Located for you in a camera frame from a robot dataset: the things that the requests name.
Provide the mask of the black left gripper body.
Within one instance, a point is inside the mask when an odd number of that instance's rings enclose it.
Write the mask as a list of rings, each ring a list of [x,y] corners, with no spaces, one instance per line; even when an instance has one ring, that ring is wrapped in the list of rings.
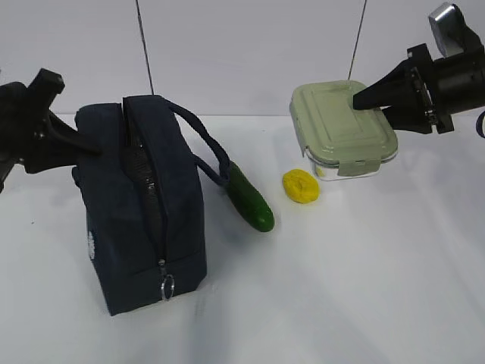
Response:
[[[60,143],[48,132],[48,115],[64,90],[60,74],[39,70],[29,86],[15,81],[1,85],[1,171],[23,165],[36,174],[63,165]]]

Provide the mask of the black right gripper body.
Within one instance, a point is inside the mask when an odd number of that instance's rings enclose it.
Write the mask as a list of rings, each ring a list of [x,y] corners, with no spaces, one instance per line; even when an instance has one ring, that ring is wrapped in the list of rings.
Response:
[[[476,52],[432,60],[425,44],[408,50],[417,107],[436,115],[437,133],[454,131],[452,116],[484,106],[484,47]]]

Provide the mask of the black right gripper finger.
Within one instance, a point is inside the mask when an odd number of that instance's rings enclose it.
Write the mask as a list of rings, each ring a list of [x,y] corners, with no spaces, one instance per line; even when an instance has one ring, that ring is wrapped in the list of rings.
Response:
[[[408,107],[415,104],[416,93],[411,83],[408,60],[401,61],[385,77],[353,96],[355,110],[380,107]]]
[[[429,134],[436,123],[433,110],[429,111],[424,107],[390,106],[383,109],[383,114],[394,130]]]

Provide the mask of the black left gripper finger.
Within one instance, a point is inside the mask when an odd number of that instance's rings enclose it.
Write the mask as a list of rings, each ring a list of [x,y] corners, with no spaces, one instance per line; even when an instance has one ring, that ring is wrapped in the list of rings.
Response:
[[[101,149],[87,136],[64,123],[54,113],[48,114],[48,134],[53,140],[88,155],[100,155]]]

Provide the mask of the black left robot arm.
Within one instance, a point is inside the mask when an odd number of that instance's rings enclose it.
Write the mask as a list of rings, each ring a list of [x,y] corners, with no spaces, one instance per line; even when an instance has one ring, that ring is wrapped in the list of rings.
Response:
[[[29,86],[1,86],[1,185],[15,165],[28,174],[75,165],[81,155],[100,155],[100,148],[65,124],[51,110],[62,93],[62,76],[42,68]]]

